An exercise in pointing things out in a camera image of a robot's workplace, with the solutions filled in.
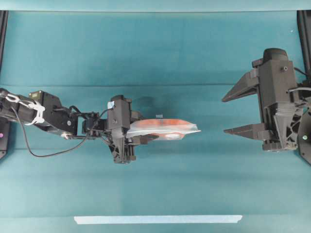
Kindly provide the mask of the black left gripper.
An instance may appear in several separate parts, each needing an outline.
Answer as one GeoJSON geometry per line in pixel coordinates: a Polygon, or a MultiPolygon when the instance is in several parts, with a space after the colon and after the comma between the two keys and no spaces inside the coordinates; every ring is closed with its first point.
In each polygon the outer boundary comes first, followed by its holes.
{"type": "Polygon", "coordinates": [[[110,140],[110,151],[113,156],[113,162],[116,164],[128,164],[135,160],[134,146],[133,145],[146,145],[149,142],[159,138],[155,134],[138,135],[132,137],[132,144],[126,138],[126,133],[129,129],[118,127],[112,130],[107,128],[107,120],[105,126],[105,132],[110,140]]]}

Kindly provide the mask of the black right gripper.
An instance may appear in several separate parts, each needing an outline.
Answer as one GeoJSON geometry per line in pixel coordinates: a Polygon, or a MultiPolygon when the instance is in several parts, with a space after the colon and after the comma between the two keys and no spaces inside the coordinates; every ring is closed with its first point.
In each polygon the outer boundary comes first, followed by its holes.
{"type": "Polygon", "coordinates": [[[289,91],[298,87],[292,61],[264,61],[261,58],[252,65],[256,69],[245,73],[222,98],[222,102],[258,92],[263,123],[225,129],[224,133],[262,140],[265,151],[297,149],[304,103],[298,91],[289,91]]]}

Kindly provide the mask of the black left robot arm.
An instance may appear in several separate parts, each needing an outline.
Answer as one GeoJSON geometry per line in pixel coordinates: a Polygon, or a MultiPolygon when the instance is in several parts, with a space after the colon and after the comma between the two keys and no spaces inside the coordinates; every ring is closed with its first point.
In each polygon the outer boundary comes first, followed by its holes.
{"type": "Polygon", "coordinates": [[[117,95],[103,111],[107,118],[96,112],[81,112],[76,106],[64,107],[60,99],[42,90],[27,97],[6,89],[0,90],[0,116],[21,126],[33,125],[64,139],[95,140],[100,138],[108,146],[116,164],[128,164],[136,159],[134,147],[158,139],[158,135],[128,136],[130,125],[142,120],[142,115],[132,110],[131,99],[117,95]]]}

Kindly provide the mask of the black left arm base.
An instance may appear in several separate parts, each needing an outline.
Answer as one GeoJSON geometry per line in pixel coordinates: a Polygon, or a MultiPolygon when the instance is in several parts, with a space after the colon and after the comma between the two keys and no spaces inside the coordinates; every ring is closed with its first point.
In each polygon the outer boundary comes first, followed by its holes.
{"type": "Polygon", "coordinates": [[[6,118],[0,118],[0,158],[2,159],[8,151],[11,122],[6,118]]]}

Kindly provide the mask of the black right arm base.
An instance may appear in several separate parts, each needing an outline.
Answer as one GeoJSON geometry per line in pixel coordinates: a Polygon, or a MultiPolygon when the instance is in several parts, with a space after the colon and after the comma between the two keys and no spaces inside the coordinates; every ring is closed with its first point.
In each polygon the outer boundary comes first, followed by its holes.
{"type": "Polygon", "coordinates": [[[302,115],[298,128],[298,154],[307,164],[311,165],[311,109],[302,115]]]}

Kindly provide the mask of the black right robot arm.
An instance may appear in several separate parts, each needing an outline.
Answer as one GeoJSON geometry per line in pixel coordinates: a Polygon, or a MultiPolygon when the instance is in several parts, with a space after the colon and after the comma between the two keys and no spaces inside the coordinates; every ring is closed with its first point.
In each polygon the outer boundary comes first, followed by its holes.
{"type": "Polygon", "coordinates": [[[265,151],[295,150],[304,108],[311,103],[310,87],[296,82],[292,61],[258,59],[222,98],[232,101],[256,94],[261,122],[232,129],[228,134],[262,140],[265,151]]]}

